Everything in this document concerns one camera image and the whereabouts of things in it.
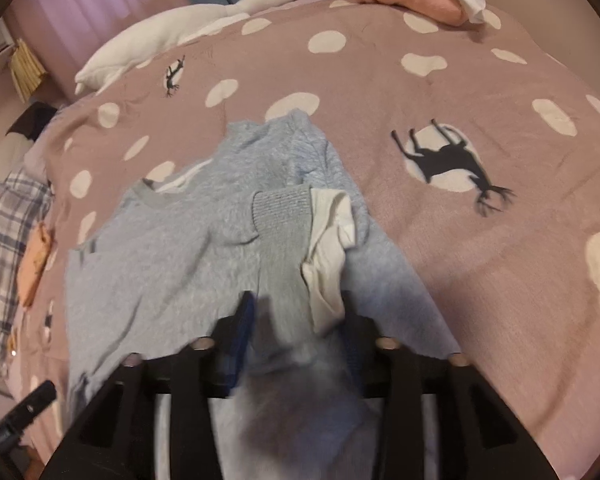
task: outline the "gray t-shirt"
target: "gray t-shirt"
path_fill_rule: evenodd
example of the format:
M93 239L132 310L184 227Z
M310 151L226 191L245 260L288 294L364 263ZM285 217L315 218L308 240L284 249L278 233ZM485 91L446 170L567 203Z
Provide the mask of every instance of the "gray t-shirt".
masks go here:
M373 445L364 456L358 447L373 442L375 415L347 379L337 338L313 334L301 279L311 186L351 198L357 245L347 251L342 288L360 313L417 352L458 351L333 146L295 110L264 125L230 124L213 159L177 193L139 182L70 255L72 406L90 399L130 352L178 351L253 290L248 373L231 399L211 403L225 478L369 478ZM270 364L283 371L262 373Z

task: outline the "deer print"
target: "deer print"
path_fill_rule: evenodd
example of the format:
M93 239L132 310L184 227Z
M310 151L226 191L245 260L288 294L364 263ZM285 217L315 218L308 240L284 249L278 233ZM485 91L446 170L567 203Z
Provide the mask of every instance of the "deer print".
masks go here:
M413 142L413 151L415 152L412 155L404 149L395 130L391 132L391 136L398 145L400 152L406 158L418 165L427 184L431 183L431 179L435 175L446 173L451 170L467 170L472 173L472 175L469 176L469 179L474 183L474 186L479 192L478 197L475 199L475 209L480 216L486 217L491 212L502 211L502 209L488 203L491 191L500 196L503 209L512 203L511 197L515 196L515 193L506 187L499 187L491 184L491 181L484 171L484 168L480 165L480 162L478 162L475 155L466 148L466 139L464 139L456 129L451 126L439 126L436 120L431 120L431 124L433 124L435 129L447 142L445 146L442 146L442 148L437 151L421 148L418 139L416 138L415 130L412 128L409 130L409 136ZM449 135L449 132L456 134L460 140L453 140Z
M171 97L173 95L173 93L171 93L171 91L173 90L174 92L180 88L180 85L176 85L173 82L173 78L175 77L175 75L184 68L184 55L182 56L182 59L178 60L178 64L176 66L175 69L171 69L171 67L167 67L167 97Z

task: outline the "stuffed animal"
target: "stuffed animal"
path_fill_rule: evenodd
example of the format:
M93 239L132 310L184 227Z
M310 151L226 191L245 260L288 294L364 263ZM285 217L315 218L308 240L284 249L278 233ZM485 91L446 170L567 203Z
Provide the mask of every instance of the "stuffed animal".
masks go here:
M101 92L123 73L180 44L217 20L228 23L294 0L240 0L232 5L197 4L165 10L126 28L101 46L75 75L75 93Z

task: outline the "plaid shirt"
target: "plaid shirt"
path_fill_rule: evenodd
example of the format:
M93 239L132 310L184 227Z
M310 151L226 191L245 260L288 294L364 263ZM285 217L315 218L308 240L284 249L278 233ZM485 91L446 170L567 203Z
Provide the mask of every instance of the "plaid shirt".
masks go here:
M0 183L0 359L4 359L11 323L18 306L16 276L29 232L51 203L47 186L14 171Z

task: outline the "polka dot bedding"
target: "polka dot bedding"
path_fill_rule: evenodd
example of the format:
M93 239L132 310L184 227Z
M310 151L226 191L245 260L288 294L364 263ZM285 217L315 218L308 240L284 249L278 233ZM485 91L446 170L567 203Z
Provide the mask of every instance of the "polka dot bedding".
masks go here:
M207 160L229 122L300 108L464 351L558 473L579 478L600 452L600 95L504 12L486 14L449 28L345 0L269 12L65 113L46 153L56 247L20 337L22 384L50 377L62 403L67 251L125 189ZM46 460L58 413L32 427Z

